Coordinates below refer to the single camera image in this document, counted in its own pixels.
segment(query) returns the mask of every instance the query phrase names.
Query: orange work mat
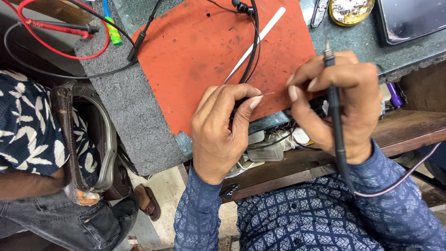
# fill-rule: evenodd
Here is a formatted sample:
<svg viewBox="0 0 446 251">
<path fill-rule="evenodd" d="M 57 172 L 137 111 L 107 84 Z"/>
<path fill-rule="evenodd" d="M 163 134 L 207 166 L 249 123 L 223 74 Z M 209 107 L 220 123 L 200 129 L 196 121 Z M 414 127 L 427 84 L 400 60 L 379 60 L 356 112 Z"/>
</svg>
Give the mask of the orange work mat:
<svg viewBox="0 0 446 251">
<path fill-rule="evenodd" d="M 230 0 L 216 2 L 235 10 Z M 257 0 L 256 5 L 259 32 L 280 7 L 286 11 L 261 42 L 260 60 L 248 81 L 264 94 L 251 121 L 289 108 L 287 79 L 316 56 L 299 1 Z M 152 22 L 138 60 L 173 134 L 190 135 L 190 119 L 206 88 L 221 85 L 253 41 L 248 15 L 206 0 L 186 0 Z M 238 84 L 248 60 L 227 84 Z"/>
</svg>

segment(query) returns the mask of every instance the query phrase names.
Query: black tablet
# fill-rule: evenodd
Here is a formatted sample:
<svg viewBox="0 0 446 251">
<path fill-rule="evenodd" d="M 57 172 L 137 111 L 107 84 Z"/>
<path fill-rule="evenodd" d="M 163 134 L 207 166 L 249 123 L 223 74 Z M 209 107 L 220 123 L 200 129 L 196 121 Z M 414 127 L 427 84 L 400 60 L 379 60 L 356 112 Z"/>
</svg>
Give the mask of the black tablet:
<svg viewBox="0 0 446 251">
<path fill-rule="evenodd" d="M 446 0 L 377 0 L 382 38 L 396 45 L 446 28 Z"/>
</svg>

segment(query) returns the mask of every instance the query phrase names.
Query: black earphone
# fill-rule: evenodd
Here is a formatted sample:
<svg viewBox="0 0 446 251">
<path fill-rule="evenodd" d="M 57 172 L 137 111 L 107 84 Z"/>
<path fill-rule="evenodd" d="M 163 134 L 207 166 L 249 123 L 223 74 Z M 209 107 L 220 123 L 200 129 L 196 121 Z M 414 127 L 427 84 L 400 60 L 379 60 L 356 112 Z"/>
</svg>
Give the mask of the black earphone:
<svg viewBox="0 0 446 251">
<path fill-rule="evenodd" d="M 253 17 L 255 15 L 254 8 L 240 2 L 240 0 L 232 0 L 232 5 L 237 8 L 240 13 L 246 13 L 248 16 Z"/>
</svg>

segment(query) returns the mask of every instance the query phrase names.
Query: brown sandal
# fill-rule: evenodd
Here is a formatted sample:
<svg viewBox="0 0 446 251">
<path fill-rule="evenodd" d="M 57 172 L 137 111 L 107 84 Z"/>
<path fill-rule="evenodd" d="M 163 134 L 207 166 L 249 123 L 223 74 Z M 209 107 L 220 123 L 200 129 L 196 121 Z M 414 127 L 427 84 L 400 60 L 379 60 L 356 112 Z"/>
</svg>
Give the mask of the brown sandal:
<svg viewBox="0 0 446 251">
<path fill-rule="evenodd" d="M 150 198 L 149 205 L 143 211 L 146 215 L 150 217 L 150 219 L 155 222 L 157 221 L 161 216 L 161 208 L 160 205 L 158 205 L 158 201 L 155 199 L 155 196 L 153 195 L 153 192 L 150 188 L 144 187 L 145 192 Z"/>
</svg>

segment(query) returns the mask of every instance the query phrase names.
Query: hand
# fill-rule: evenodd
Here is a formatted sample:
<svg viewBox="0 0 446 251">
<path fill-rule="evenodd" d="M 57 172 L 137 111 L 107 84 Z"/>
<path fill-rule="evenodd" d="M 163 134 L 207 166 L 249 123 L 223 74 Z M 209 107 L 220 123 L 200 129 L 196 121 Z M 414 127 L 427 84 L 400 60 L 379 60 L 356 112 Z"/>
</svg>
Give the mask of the hand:
<svg viewBox="0 0 446 251">
<path fill-rule="evenodd" d="M 191 123 L 194 170 L 209 184 L 220 184 L 248 146 L 248 126 L 252 110 L 263 96 L 249 84 L 209 87 L 198 104 Z M 229 117 L 235 101 L 249 97 Z"/>
<path fill-rule="evenodd" d="M 343 134 L 347 163 L 360 164 L 372 154 L 370 136 L 378 124 L 383 94 L 378 84 L 378 70 L 372 63 L 359 63 L 351 51 L 335 53 L 335 65 L 324 69 L 323 55 L 311 59 L 288 80 L 293 106 L 291 114 L 310 139 L 335 155 L 333 130 L 310 108 L 302 88 L 311 80 L 308 92 L 318 92 L 330 85 L 340 87 L 343 104 Z"/>
</svg>

